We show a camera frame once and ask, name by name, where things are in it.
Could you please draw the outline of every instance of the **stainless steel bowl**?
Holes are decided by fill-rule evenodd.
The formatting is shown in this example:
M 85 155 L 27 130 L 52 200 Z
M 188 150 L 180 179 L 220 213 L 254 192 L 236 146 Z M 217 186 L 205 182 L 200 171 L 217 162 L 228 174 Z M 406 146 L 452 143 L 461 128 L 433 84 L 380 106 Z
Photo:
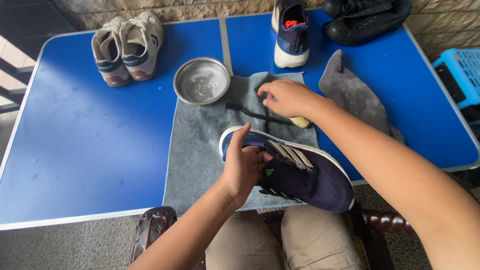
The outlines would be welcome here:
M 193 105 L 216 102 L 227 92 L 229 86 L 228 68 L 211 57 L 199 57 L 186 62 L 173 78 L 173 89 L 177 96 Z

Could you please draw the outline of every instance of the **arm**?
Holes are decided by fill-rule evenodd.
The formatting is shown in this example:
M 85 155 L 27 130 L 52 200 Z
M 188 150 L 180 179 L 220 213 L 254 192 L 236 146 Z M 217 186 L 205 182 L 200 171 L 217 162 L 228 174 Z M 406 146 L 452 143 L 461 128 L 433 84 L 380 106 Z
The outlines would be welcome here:
M 192 269 L 223 223 L 247 200 L 273 157 L 260 147 L 242 149 L 250 124 L 234 132 L 222 176 L 179 220 L 128 268 L 129 270 Z
M 480 206 L 448 175 L 305 85 L 274 81 L 260 87 L 258 94 L 264 92 L 268 92 L 264 105 L 275 113 L 305 117 L 325 132 L 411 223 L 434 269 L 478 269 Z

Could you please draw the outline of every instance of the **hand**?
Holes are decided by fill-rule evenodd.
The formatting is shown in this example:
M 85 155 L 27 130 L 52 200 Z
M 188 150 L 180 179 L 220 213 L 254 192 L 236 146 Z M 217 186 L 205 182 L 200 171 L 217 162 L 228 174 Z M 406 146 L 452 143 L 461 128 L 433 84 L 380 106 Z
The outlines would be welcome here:
M 246 123 L 233 133 L 227 149 L 225 169 L 217 181 L 222 184 L 226 196 L 233 200 L 236 209 L 245 204 L 253 186 L 260 180 L 265 163 L 273 159 L 259 146 L 242 148 L 243 139 L 248 135 L 250 127 L 250 123 Z
M 330 99 L 313 93 L 308 86 L 290 79 L 263 84 L 258 89 L 258 95 L 261 96 L 265 92 L 268 93 L 268 97 L 264 99 L 263 104 L 276 114 L 289 118 L 297 116 L 308 118 L 306 114 L 313 111 L 312 108 L 318 107 L 319 101 L 333 103 Z

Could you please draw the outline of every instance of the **blue folding table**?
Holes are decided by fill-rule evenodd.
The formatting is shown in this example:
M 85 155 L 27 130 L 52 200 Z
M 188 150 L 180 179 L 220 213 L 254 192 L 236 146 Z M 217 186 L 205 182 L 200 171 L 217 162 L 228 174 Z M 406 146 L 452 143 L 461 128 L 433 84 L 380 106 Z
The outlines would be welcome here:
M 376 93 L 407 146 L 447 171 L 478 166 L 478 142 L 407 29 L 344 47 L 321 33 L 330 20 L 322 10 L 308 16 L 311 52 L 302 68 L 275 66 L 270 14 L 230 16 L 166 24 L 155 77 L 119 88 L 108 87 L 96 69 L 92 31 L 47 41 L 0 167 L 0 229 L 141 214 L 160 206 L 177 100 L 173 76 L 200 56 L 224 61 L 238 76 L 303 71 L 305 83 L 319 92 L 328 59 L 343 49 L 344 65 Z M 364 184 L 317 131 L 320 147 L 354 184 Z

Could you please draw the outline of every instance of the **green adidas logo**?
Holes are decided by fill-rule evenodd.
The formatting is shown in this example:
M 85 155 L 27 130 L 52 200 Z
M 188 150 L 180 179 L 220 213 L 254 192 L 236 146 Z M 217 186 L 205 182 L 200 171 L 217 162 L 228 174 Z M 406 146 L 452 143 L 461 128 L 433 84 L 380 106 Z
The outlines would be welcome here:
M 270 175 L 273 173 L 273 170 L 274 170 L 274 169 L 265 170 L 265 171 L 267 172 L 267 176 L 270 176 Z

